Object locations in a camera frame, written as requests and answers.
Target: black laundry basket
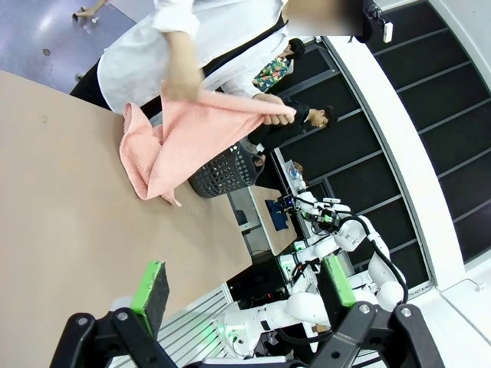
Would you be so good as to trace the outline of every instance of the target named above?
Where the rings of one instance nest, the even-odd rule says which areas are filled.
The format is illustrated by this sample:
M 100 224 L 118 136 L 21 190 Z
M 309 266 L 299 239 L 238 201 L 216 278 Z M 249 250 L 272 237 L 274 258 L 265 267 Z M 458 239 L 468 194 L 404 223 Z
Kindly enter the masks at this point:
M 254 164 L 258 160 L 262 162 L 259 167 Z M 260 156 L 236 143 L 203 165 L 189 178 L 189 183 L 200 196 L 212 198 L 253 186 L 263 169 Z

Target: green tape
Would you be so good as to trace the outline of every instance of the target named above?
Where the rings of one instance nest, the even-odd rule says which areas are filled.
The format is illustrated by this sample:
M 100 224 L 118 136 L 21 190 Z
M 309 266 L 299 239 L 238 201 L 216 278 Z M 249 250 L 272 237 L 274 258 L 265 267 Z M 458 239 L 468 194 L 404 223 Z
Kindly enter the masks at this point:
M 354 297 L 353 289 L 339 263 L 338 256 L 329 255 L 324 257 L 323 262 L 338 292 L 341 304 L 345 307 L 351 307 L 356 303 L 356 297 Z
M 139 316 L 143 318 L 145 325 L 147 326 L 150 334 L 153 333 L 152 328 L 150 327 L 150 322 L 148 321 L 148 316 L 146 313 L 146 306 L 148 303 L 148 299 L 150 294 L 152 293 L 153 286 L 155 284 L 155 280 L 157 279 L 157 275 L 159 274 L 160 269 L 162 268 L 163 263 L 157 261 L 151 261 L 147 265 L 147 269 L 143 274 L 143 278 L 140 282 L 140 286 L 138 287 L 138 291 L 133 297 L 133 301 L 131 302 L 130 308 Z

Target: blue cloth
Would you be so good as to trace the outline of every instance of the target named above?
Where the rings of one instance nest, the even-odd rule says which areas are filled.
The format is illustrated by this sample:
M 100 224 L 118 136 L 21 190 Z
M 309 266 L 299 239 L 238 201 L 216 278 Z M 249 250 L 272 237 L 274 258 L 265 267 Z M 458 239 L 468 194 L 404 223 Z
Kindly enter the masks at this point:
M 286 213 L 283 212 L 282 207 L 276 201 L 268 200 L 265 201 L 266 206 L 268 207 L 269 214 L 271 215 L 271 220 L 273 221 L 273 225 L 277 232 L 280 230 L 284 230 L 288 228 L 286 222 L 288 221 L 288 217 Z

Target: beige tabletop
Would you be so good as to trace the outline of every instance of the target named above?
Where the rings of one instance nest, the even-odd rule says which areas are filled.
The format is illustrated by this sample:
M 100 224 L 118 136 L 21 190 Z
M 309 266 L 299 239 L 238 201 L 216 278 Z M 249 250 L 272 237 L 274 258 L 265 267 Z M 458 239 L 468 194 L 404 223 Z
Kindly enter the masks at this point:
M 276 200 L 282 194 L 276 189 L 268 189 L 261 186 L 251 186 L 249 189 L 252 200 L 254 201 L 254 205 L 258 212 L 259 219 L 262 223 L 262 227 L 264 228 L 266 237 L 269 240 L 271 251 L 274 255 L 279 255 L 297 238 L 297 233 L 293 227 L 290 215 L 287 214 L 288 220 L 286 225 L 288 228 L 276 231 L 271 215 L 269 214 L 268 207 L 266 206 L 266 200 Z
M 2 366 L 48 366 L 67 318 L 102 317 L 150 260 L 166 262 L 165 316 L 250 266 L 225 195 L 137 198 L 121 116 L 1 71 L 0 106 Z

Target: bolt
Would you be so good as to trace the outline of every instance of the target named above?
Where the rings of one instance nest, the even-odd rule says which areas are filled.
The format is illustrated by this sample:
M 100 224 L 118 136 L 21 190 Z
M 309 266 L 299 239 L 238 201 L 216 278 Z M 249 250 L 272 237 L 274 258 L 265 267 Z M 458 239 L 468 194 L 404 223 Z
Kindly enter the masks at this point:
M 85 317 L 79 318 L 77 323 L 79 326 L 84 326 L 89 320 Z
M 360 310 L 360 312 L 361 312 L 361 313 L 363 313 L 363 314 L 368 314 L 368 313 L 370 313 L 370 307 L 369 307 L 369 306 L 367 306 L 366 304 L 362 304 L 362 305 L 361 305 L 361 306 L 360 306 L 358 309 L 359 309 L 359 310 Z
M 412 314 L 409 308 L 402 308 L 400 312 L 405 317 L 409 317 Z
M 128 319 L 128 313 L 126 312 L 121 312 L 117 315 L 118 320 L 127 320 Z

